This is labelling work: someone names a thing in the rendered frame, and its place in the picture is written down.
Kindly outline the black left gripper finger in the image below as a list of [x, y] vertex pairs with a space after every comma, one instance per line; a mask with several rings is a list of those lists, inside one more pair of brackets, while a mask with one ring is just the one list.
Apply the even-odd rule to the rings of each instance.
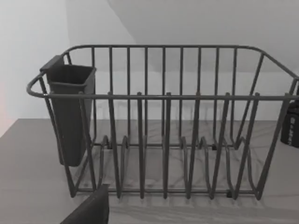
[[101, 185], [60, 224], [108, 224], [108, 184]]

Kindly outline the dark grey cutlery holder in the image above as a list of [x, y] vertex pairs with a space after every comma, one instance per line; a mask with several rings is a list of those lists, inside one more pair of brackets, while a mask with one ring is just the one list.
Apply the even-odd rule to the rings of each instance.
[[[55, 94], [94, 94], [95, 71], [91, 66], [67, 65], [59, 55], [52, 57], [40, 71], [46, 72], [50, 92]], [[52, 108], [62, 133], [66, 164], [80, 165], [84, 153], [80, 102], [74, 98], [54, 98]]]

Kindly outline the black box with white lettering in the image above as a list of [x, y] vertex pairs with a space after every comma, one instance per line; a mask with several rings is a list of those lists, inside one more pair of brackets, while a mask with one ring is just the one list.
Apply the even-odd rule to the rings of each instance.
[[299, 148], [299, 100], [292, 101], [285, 115], [280, 141]]

